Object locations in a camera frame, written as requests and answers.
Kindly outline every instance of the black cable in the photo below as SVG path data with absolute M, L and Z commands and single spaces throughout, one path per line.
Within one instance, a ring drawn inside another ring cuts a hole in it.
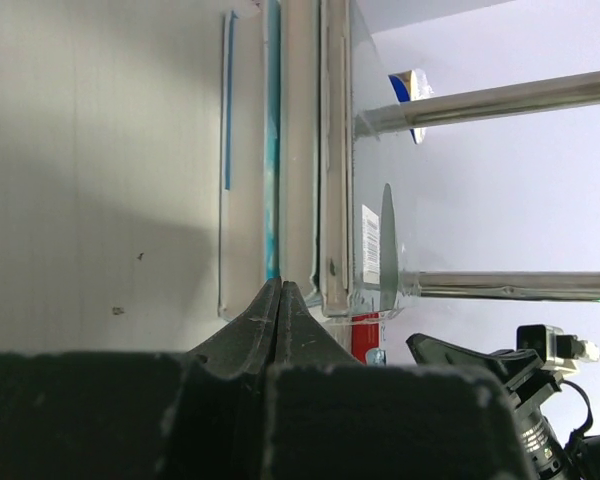
M 587 404 L 587 419 L 580 427 L 576 428 L 573 432 L 571 432 L 571 435 L 569 435 L 569 442 L 567 442 L 565 450 L 570 451 L 571 449 L 575 448 L 577 441 L 584 438 L 585 433 L 587 433 L 593 426 L 593 413 L 591 412 L 591 401 L 589 400 L 589 396 L 580 385 L 568 380 L 564 380 L 562 383 L 569 385 L 576 392 L 578 392 L 584 400 L 584 403 Z

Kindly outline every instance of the white panel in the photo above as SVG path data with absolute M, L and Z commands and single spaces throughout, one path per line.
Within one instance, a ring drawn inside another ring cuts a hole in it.
M 489 7 L 511 0 L 358 0 L 371 33 Z
M 185 349 L 223 324 L 227 3 L 0 0 L 0 349 Z

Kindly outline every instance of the dust speck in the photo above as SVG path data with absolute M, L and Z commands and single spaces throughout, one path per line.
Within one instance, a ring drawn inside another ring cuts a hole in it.
M 41 393 L 41 394 L 39 394 L 39 395 L 36 397 L 36 400 L 33 402 L 33 406 L 34 406 L 34 407 L 39 407 L 39 406 L 41 406 L 41 405 L 44 403 L 44 400 L 45 400 L 44 393 Z
M 162 420 L 160 421 L 160 430 L 163 437 L 168 437 L 173 428 L 173 424 L 176 421 L 176 406 L 177 400 L 172 405 L 168 406 L 162 414 Z
M 160 457 L 158 459 L 158 461 L 156 462 L 156 466 L 155 466 L 156 473 L 161 473 L 164 470 L 166 463 L 167 463 L 167 461 L 164 459 L 164 457 Z
M 487 408 L 491 403 L 491 392 L 487 387 L 478 387 L 478 406 Z
M 516 477 L 514 477 L 512 474 L 508 473 L 508 472 L 499 472 L 496 474 L 495 477 L 492 477 L 491 480 L 515 480 Z
M 261 322 L 261 323 L 269 323 L 271 320 L 268 318 L 260 318 L 260 317 L 249 317 L 249 320 L 252 322 Z

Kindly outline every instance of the blue stripe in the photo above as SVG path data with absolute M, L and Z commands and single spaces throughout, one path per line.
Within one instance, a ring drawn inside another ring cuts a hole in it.
M 231 12 L 229 20 L 229 58 L 227 63 L 227 138 L 225 140 L 225 158 L 224 158 L 224 189 L 231 190 L 231 109 L 233 101 L 233 37 L 235 30 L 235 20 L 238 16 Z
M 393 90 L 396 92 L 396 96 L 400 103 L 411 100 L 409 98 L 409 90 L 400 77 L 397 75 L 389 75 L 389 79 L 391 80 L 391 85 L 393 86 Z
M 265 270 L 267 278 L 280 276 L 278 267 L 278 182 L 280 166 L 280 4 L 269 0 L 269 71 L 267 139 L 265 143 L 264 213 Z

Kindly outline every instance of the label sticker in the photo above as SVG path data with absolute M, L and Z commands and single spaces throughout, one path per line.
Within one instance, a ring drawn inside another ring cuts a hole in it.
M 362 206 L 362 281 L 380 283 L 380 219 Z

